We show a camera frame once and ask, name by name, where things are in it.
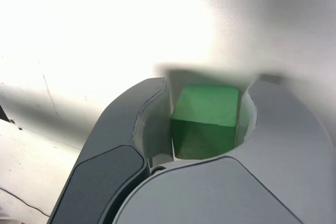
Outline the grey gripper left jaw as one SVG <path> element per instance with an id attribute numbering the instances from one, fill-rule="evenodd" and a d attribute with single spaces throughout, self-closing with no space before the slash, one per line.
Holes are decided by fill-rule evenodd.
<path id="1" fill-rule="evenodd" d="M 166 78 L 146 79 L 111 102 L 87 138 L 49 223 L 112 223 L 151 169 L 173 160 Z"/>

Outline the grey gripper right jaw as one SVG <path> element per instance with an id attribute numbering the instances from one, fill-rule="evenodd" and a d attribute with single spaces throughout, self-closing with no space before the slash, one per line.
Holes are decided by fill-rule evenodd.
<path id="1" fill-rule="evenodd" d="M 146 179 L 114 223 L 335 223 L 335 151 L 324 125 L 280 83 L 259 79 L 241 101 L 235 149 Z"/>

